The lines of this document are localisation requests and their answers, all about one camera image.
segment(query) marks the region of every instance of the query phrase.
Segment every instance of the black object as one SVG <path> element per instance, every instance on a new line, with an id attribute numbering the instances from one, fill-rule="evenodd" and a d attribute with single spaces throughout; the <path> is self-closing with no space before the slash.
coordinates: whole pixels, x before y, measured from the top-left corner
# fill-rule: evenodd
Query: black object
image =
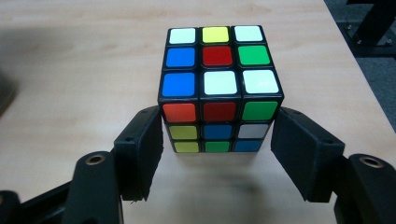
<path id="1" fill-rule="evenodd" d="M 122 131 L 111 152 L 78 160 L 73 180 L 20 203 L 12 191 L 0 191 L 0 224 L 122 223 L 124 201 L 147 199 L 163 153 L 160 108 L 141 110 Z"/>
<path id="2" fill-rule="evenodd" d="M 305 200 L 327 203 L 334 192 L 338 223 L 396 223 L 394 168 L 369 155 L 347 159 L 344 146 L 303 113 L 279 109 L 271 148 Z M 22 204 L 15 192 L 0 191 L 0 224 L 121 223 L 120 195 L 147 199 L 162 152 L 154 106 L 135 116 L 111 152 L 81 158 L 70 183 Z"/>
<path id="3" fill-rule="evenodd" d="M 137 113 L 114 141 L 111 152 L 116 161 L 122 199 L 146 200 L 163 154 L 163 120 L 159 107 Z"/>
<path id="4" fill-rule="evenodd" d="M 396 1 L 349 0 L 348 3 L 374 3 L 361 23 L 337 23 L 355 57 L 396 57 L 396 35 L 390 29 L 396 17 Z"/>
<path id="5" fill-rule="evenodd" d="M 338 198 L 338 223 L 396 223 L 396 171 L 379 158 L 345 158 L 344 143 L 303 113 L 281 107 L 271 150 L 305 200 Z"/>
<path id="6" fill-rule="evenodd" d="M 63 224 L 122 223 L 120 195 L 113 155 L 93 152 L 78 160 Z"/>
<path id="7" fill-rule="evenodd" d="M 281 107 L 271 150 L 294 185 L 311 203 L 327 203 L 332 194 L 329 164 L 342 157 L 345 144 L 299 111 Z"/>

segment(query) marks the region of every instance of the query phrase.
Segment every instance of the cube face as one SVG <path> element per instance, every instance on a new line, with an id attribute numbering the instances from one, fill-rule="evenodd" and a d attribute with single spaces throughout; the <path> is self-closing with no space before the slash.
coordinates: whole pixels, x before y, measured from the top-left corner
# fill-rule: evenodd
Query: cube face
<path id="1" fill-rule="evenodd" d="M 175 152 L 257 152 L 283 98 L 259 25 L 168 31 L 158 103 Z"/>

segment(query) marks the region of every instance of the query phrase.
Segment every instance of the blue sticker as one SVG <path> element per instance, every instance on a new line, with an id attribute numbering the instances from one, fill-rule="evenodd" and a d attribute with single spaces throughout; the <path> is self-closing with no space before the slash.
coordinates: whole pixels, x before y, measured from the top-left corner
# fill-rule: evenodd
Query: blue sticker
<path id="1" fill-rule="evenodd" d="M 169 49 L 166 55 L 167 67 L 191 67 L 195 65 L 194 48 Z"/>
<path id="2" fill-rule="evenodd" d="M 163 96 L 193 96 L 194 73 L 169 73 L 163 78 Z"/>
<path id="3" fill-rule="evenodd" d="M 204 127 L 205 139 L 230 139 L 231 125 L 206 125 Z"/>
<path id="4" fill-rule="evenodd" d="M 262 141 L 237 141 L 234 151 L 257 152 L 262 146 Z"/>

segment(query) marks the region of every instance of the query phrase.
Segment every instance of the table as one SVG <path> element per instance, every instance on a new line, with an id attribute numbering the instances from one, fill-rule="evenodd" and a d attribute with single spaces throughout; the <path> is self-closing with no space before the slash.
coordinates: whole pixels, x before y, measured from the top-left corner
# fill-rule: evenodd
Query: table
<path id="1" fill-rule="evenodd" d="M 396 136 L 323 1 L 5 1 L 0 69 L 17 95 L 0 118 L 0 189 L 23 202 L 72 178 L 76 161 L 109 151 L 141 109 L 156 105 L 166 31 L 262 25 L 294 108 L 346 143 L 396 165 Z M 270 151 L 164 153 L 147 202 L 125 223 L 335 223 L 305 203 Z"/>

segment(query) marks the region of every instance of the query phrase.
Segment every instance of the colored sticker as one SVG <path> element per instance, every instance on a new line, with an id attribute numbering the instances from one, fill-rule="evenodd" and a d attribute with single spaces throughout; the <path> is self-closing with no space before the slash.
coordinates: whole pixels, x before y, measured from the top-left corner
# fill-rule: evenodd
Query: colored sticker
<path id="1" fill-rule="evenodd" d="M 243 120 L 268 120 L 274 115 L 277 102 L 247 102 L 245 104 Z"/>
<path id="2" fill-rule="evenodd" d="M 194 104 L 166 104 L 163 105 L 163 112 L 168 122 L 194 122 Z"/>
<path id="3" fill-rule="evenodd" d="M 192 44 L 195 42 L 194 28 L 172 29 L 169 36 L 170 44 Z"/>
<path id="4" fill-rule="evenodd" d="M 257 152 L 262 146 L 262 140 L 254 141 L 237 141 L 234 151 L 236 152 Z"/>
<path id="5" fill-rule="evenodd" d="M 199 145 L 197 142 L 175 142 L 176 152 L 199 152 Z"/>
<path id="6" fill-rule="evenodd" d="M 238 133 L 238 138 L 264 138 L 268 124 L 243 124 Z"/>
<path id="7" fill-rule="evenodd" d="M 205 139 L 230 139 L 232 127 L 227 124 L 208 124 L 204 127 Z"/>
<path id="8" fill-rule="evenodd" d="M 236 104 L 228 103 L 206 103 L 204 104 L 205 121 L 232 121 L 235 117 Z"/>
<path id="9" fill-rule="evenodd" d="M 226 66 L 233 64 L 231 48 L 216 46 L 203 48 L 203 62 L 205 66 Z"/>
<path id="10" fill-rule="evenodd" d="M 247 93 L 279 92 L 274 72 L 271 70 L 247 70 L 243 72 Z"/>
<path id="11" fill-rule="evenodd" d="M 229 142 L 206 142 L 206 152 L 228 152 L 230 150 Z"/>
<path id="12" fill-rule="evenodd" d="M 259 26 L 235 26 L 234 31 L 237 41 L 263 41 L 262 31 Z"/>
<path id="13" fill-rule="evenodd" d="M 238 48 L 239 59 L 242 65 L 269 64 L 270 57 L 267 48 L 259 46 L 241 46 Z"/>
<path id="14" fill-rule="evenodd" d="M 204 43 L 224 43 L 230 40 L 227 27 L 205 27 L 202 29 Z"/>
<path id="15" fill-rule="evenodd" d="M 170 126 L 169 132 L 173 139 L 197 139 L 197 128 L 195 126 Z"/>
<path id="16" fill-rule="evenodd" d="M 191 67 L 195 65 L 194 48 L 168 49 L 166 55 L 167 67 Z"/>
<path id="17" fill-rule="evenodd" d="M 233 71 L 205 72 L 206 95 L 236 94 L 236 80 Z"/>
<path id="18" fill-rule="evenodd" d="M 169 73 L 163 78 L 163 96 L 192 96 L 195 93 L 194 73 Z"/>

